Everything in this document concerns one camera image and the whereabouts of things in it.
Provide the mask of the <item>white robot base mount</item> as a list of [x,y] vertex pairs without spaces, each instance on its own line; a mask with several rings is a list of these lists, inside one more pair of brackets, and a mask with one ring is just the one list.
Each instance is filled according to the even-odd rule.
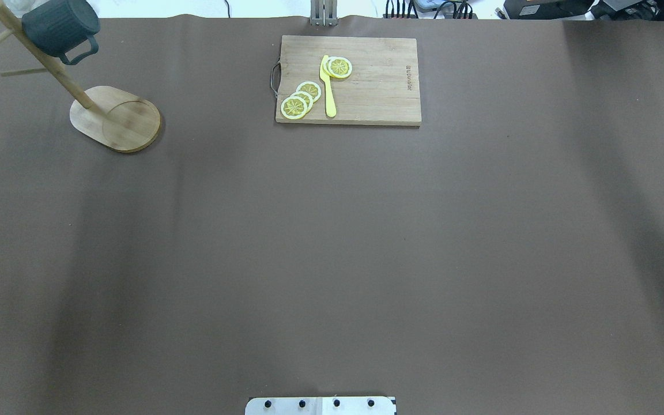
[[256,397],[245,414],[397,414],[395,397]]

